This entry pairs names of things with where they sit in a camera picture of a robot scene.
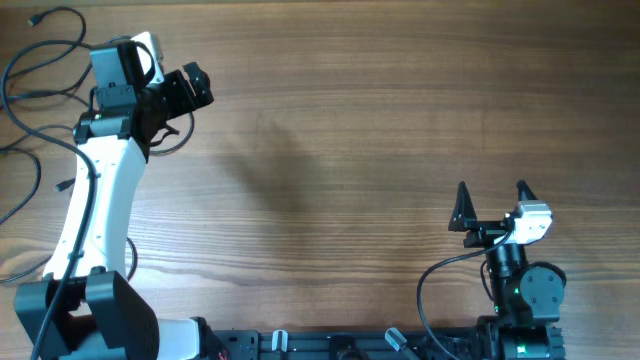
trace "wooden tabletop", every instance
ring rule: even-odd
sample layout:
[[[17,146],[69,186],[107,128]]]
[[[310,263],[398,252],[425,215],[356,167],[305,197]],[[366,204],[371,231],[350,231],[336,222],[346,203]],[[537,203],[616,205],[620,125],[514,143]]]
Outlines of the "wooden tabletop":
[[[493,220],[526,179],[554,211],[527,251],[567,272],[559,326],[569,358],[637,358],[640,7],[594,3],[81,8],[86,42],[151,31],[165,70],[197,61],[216,98],[182,150],[149,161],[129,227],[140,255],[133,287],[159,317],[199,315],[215,329],[420,329],[418,278],[468,251],[463,234],[447,232],[458,182]],[[28,28],[35,11],[0,11],[3,68],[34,41],[77,36],[71,14]],[[78,50],[13,91],[71,84],[87,63]],[[14,108],[33,127],[72,126],[84,109],[60,98]],[[174,125],[184,133],[188,121]],[[0,113],[0,144],[21,134]],[[36,139],[23,148],[39,156],[43,179],[0,227],[3,276],[53,251],[70,198],[53,186],[75,176],[69,152]],[[0,169],[4,214],[34,173],[20,155],[2,156]],[[433,324],[492,313],[481,261],[429,278]],[[15,289],[0,287],[3,359],[31,349]]]

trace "wood grain surface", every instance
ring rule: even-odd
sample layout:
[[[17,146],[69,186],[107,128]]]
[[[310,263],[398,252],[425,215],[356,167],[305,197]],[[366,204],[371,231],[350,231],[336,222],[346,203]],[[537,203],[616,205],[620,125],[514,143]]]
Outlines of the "wood grain surface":
[[[165,69],[197,61],[216,97],[196,113],[184,149],[149,161],[129,228],[140,254],[134,288],[159,317],[204,316],[216,329],[419,329],[421,273],[466,251],[463,235],[447,232],[458,182],[479,216],[495,219],[513,208],[523,178],[554,210],[528,256],[567,272],[569,358],[637,358],[640,8],[598,3],[81,9],[86,42],[154,32]],[[0,11],[3,68],[31,42],[77,36],[69,14],[28,28],[35,11]],[[71,84],[86,63],[79,50],[12,91]],[[34,127],[73,125],[83,111],[63,99],[15,109]],[[185,131],[188,121],[174,124]],[[0,113],[0,144],[20,135]],[[52,252],[70,198],[53,186],[74,176],[72,154],[38,140],[24,148],[42,160],[43,179],[0,227],[3,275]],[[0,213],[32,179],[26,158],[0,159]],[[491,313],[481,261],[430,278],[433,324],[468,326]],[[0,287],[3,359],[31,349],[14,295],[15,285]]]

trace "wooden table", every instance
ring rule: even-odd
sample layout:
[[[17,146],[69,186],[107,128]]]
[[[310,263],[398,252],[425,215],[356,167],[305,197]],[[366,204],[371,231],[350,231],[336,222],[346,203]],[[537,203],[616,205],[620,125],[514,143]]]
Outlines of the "wooden table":
[[[165,69],[197,61],[216,97],[196,113],[184,149],[149,161],[129,228],[140,253],[134,288],[158,316],[200,315],[216,329],[419,329],[419,276],[468,251],[447,232],[458,182],[490,220],[513,208],[523,178],[554,210],[528,256],[568,274],[560,326],[569,358],[637,358],[640,9],[604,3],[82,8],[86,42],[154,32]],[[34,12],[0,11],[3,68],[31,42],[77,36],[68,14],[28,28]],[[79,50],[14,91],[70,84],[87,62]],[[61,101],[15,108],[30,126],[71,126],[83,107]],[[186,118],[174,123],[187,129]],[[19,135],[1,113],[0,144]],[[23,147],[40,157],[43,179],[0,227],[3,275],[52,252],[70,197],[53,186],[75,176],[65,150]],[[4,214],[33,169],[19,155],[0,169]],[[492,312],[481,261],[429,280],[433,324],[467,326]],[[0,358],[31,349],[15,289],[0,288]]]

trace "white arm segment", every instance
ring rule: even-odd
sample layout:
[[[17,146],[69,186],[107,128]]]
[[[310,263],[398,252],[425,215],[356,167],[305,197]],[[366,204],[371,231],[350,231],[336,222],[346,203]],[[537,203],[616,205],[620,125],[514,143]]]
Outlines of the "white arm segment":
[[[129,216],[146,160],[133,139],[118,139],[115,135],[91,138],[78,149],[93,161],[98,178],[96,200],[82,245],[84,255],[78,260],[71,277],[89,275],[94,266],[104,266],[107,271],[118,271],[126,277],[124,251]],[[53,257],[44,269],[44,274],[53,273],[55,279],[62,278],[78,234],[89,191],[87,174],[84,161],[78,158],[67,220]]]

